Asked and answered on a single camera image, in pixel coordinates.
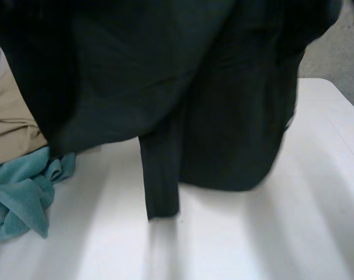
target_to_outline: jacket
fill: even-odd
[[[336,0],[19,0],[0,44],[56,155],[139,137],[148,217],[178,183],[246,191],[294,114],[305,47]]]

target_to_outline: towel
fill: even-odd
[[[73,153],[49,158],[45,147],[0,165],[0,241],[30,229],[47,237],[45,210],[54,200],[53,184],[72,176],[75,168]]]

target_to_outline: floor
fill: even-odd
[[[300,76],[331,81],[354,105],[354,7],[343,1],[338,22],[308,47]]]

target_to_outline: white table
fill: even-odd
[[[181,186],[181,215],[148,223],[137,141],[78,157],[47,240],[0,245],[0,280],[354,280],[354,108],[300,80],[297,117],[253,192]]]

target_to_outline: white surface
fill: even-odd
[[[181,215],[147,222],[137,141],[78,157],[49,238],[0,245],[0,280],[354,280],[354,108],[302,79],[271,175],[248,193],[182,186]]]

